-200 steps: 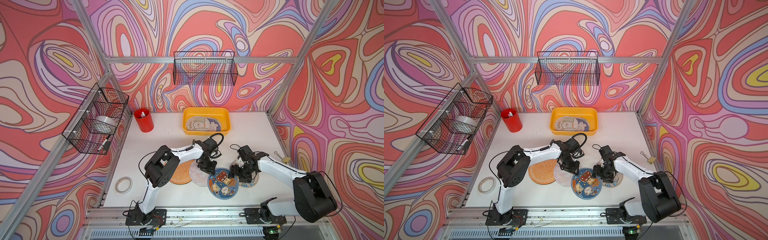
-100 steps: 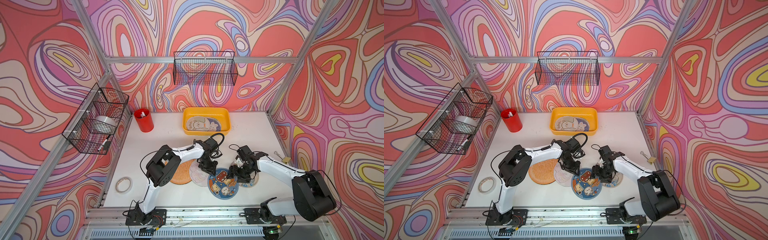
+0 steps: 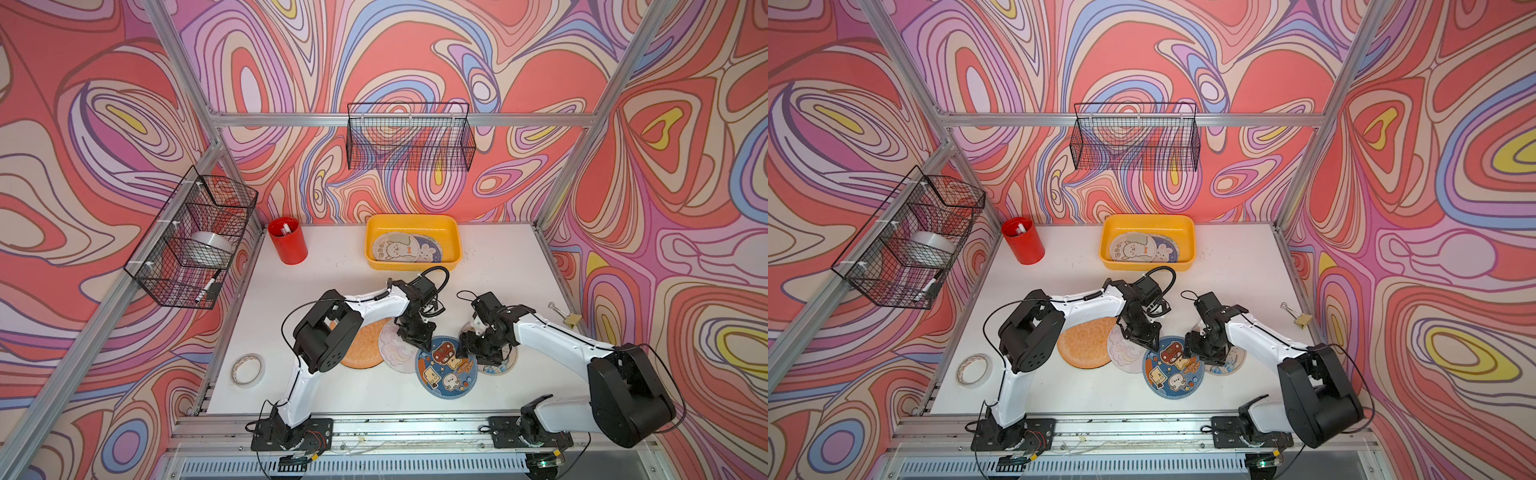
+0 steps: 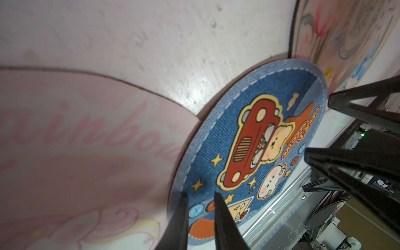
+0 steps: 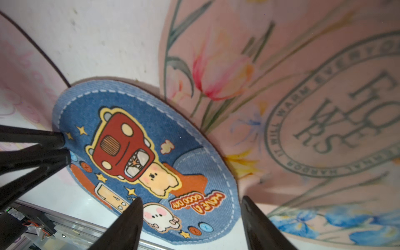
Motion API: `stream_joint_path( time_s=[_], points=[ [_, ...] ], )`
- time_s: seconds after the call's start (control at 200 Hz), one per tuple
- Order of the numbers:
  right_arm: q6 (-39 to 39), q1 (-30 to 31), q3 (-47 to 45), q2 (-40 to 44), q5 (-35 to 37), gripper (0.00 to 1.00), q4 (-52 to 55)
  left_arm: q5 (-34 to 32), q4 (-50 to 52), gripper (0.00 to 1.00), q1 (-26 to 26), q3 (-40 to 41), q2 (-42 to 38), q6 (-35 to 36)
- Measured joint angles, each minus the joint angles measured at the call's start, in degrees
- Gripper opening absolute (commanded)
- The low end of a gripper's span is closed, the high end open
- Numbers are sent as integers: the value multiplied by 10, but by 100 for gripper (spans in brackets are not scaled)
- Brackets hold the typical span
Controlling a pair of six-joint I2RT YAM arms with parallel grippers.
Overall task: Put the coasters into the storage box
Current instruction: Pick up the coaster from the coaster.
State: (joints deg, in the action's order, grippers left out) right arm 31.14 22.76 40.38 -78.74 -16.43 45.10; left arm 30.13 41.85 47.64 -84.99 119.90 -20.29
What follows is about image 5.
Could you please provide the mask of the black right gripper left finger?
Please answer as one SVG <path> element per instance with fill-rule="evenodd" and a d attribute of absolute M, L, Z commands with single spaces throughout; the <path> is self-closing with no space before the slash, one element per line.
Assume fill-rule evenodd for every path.
<path fill-rule="evenodd" d="M 143 202 L 135 199 L 89 250 L 137 250 L 143 227 Z"/>

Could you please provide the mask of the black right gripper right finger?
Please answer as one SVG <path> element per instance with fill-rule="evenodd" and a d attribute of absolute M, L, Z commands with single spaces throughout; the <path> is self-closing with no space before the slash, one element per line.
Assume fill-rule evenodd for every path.
<path fill-rule="evenodd" d="M 296 250 L 248 196 L 242 199 L 241 216 L 248 249 Z"/>

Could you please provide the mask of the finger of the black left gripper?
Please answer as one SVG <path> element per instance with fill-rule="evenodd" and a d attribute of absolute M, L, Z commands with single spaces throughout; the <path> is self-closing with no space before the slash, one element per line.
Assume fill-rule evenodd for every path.
<path fill-rule="evenodd" d="M 60 149 L 65 144 L 62 133 L 1 125 L 1 142 L 33 143 L 44 149 Z"/>
<path fill-rule="evenodd" d="M 1 210 L 70 164 L 68 149 L 1 152 L 1 175 L 30 170 L 1 186 Z"/>

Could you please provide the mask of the blue toast cartoon coaster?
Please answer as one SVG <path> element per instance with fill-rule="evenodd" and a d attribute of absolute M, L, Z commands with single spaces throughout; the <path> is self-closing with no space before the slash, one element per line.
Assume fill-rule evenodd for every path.
<path fill-rule="evenodd" d="M 182 115 L 137 86 L 91 80 L 53 108 L 73 179 L 121 215 L 143 202 L 143 231 L 170 244 L 218 240 L 240 218 L 236 180 L 213 145 Z"/>

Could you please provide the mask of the pink unicorn coaster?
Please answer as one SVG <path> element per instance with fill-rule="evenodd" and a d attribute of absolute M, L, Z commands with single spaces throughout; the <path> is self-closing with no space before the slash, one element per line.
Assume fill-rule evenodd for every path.
<path fill-rule="evenodd" d="M 1 125 L 52 130 L 52 110 L 70 84 L 22 28 L 1 14 Z"/>

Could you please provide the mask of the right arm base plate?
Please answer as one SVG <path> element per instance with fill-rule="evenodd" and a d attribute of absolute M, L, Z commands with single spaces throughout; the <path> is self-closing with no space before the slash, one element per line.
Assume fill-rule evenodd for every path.
<path fill-rule="evenodd" d="M 13 205 L 1 210 L 1 249 L 15 243 L 29 229 L 34 229 L 40 238 L 53 236 L 55 224 L 43 211 L 25 206 Z"/>

